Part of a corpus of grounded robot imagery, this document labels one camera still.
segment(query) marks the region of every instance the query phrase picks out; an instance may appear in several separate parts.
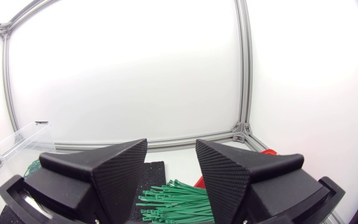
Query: green wire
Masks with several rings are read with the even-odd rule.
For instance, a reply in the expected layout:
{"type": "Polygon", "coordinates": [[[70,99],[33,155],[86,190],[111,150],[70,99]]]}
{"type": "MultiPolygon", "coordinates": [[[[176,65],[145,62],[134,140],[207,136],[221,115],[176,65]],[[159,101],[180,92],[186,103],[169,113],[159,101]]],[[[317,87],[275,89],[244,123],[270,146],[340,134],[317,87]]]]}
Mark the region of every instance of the green wire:
{"type": "Polygon", "coordinates": [[[37,159],[36,161],[32,162],[29,167],[27,168],[26,172],[24,173],[23,177],[28,178],[31,174],[37,171],[41,167],[40,161],[37,159]]]}
{"type": "Polygon", "coordinates": [[[141,210],[143,221],[150,223],[199,223],[213,222],[211,204],[205,189],[192,187],[179,180],[170,180],[161,187],[152,186],[142,191],[139,199],[146,203],[138,206],[153,206],[155,209],[141,210]]]}

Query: clear plastic box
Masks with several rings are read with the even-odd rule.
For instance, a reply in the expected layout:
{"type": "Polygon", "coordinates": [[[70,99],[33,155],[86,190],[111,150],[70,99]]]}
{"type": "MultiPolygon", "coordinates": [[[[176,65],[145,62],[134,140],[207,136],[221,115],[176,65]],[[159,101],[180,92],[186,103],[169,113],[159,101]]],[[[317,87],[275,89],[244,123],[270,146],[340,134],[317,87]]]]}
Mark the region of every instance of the clear plastic box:
{"type": "Polygon", "coordinates": [[[12,175],[25,176],[29,166],[43,152],[56,153],[47,122],[30,123],[0,142],[0,161],[12,175]]]}

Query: black foam mat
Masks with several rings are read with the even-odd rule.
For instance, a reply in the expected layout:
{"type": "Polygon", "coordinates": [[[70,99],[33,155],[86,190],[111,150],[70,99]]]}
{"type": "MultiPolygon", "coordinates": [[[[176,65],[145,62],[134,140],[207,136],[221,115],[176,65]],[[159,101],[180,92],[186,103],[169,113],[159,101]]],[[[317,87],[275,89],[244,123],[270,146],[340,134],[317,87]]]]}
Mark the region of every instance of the black foam mat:
{"type": "Polygon", "coordinates": [[[165,165],[164,162],[150,162],[144,164],[144,173],[139,181],[139,184],[136,188],[136,194],[134,203],[132,205],[131,214],[129,220],[131,221],[142,221],[142,214],[140,210],[142,209],[154,209],[153,207],[145,206],[136,206],[136,203],[144,203],[138,199],[138,196],[143,195],[143,190],[150,190],[151,186],[165,185],[167,180],[165,178],[165,165]]]}

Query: table surface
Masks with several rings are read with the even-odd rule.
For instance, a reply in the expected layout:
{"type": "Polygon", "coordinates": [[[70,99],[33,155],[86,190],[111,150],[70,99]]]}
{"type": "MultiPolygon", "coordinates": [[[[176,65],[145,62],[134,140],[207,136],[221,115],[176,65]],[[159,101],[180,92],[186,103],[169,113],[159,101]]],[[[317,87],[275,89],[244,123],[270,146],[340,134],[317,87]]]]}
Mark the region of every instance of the table surface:
{"type": "MultiPolygon", "coordinates": [[[[223,144],[249,150],[245,144],[240,142],[226,142],[223,144]]],[[[170,179],[178,179],[186,184],[195,185],[202,175],[195,148],[176,151],[151,152],[146,154],[145,162],[157,161],[164,161],[165,176],[167,181],[170,179]]],[[[3,165],[0,168],[0,186],[14,174],[24,175],[24,172],[23,174],[17,172],[15,173],[8,166],[3,165]]],[[[0,214],[4,206],[5,202],[0,196],[0,214]]]]}

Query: red object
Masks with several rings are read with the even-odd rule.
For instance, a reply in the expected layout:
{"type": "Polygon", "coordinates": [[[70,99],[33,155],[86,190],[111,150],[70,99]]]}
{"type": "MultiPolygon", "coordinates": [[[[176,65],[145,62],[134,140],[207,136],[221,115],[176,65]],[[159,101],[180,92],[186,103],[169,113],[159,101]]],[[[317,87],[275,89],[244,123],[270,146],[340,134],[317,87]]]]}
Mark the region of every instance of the red object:
{"type": "MultiPolygon", "coordinates": [[[[266,155],[279,155],[276,151],[273,149],[266,149],[260,153],[266,154],[266,155]]],[[[205,183],[204,183],[204,177],[201,176],[201,178],[197,181],[195,187],[204,188],[205,189],[205,183]]]]}
{"type": "Polygon", "coordinates": [[[274,151],[273,149],[266,149],[260,153],[266,154],[266,155],[279,155],[279,153],[277,153],[276,151],[274,151]]]}
{"type": "Polygon", "coordinates": [[[194,186],[205,189],[204,177],[201,176],[201,178],[197,181],[196,185],[194,186]]]}

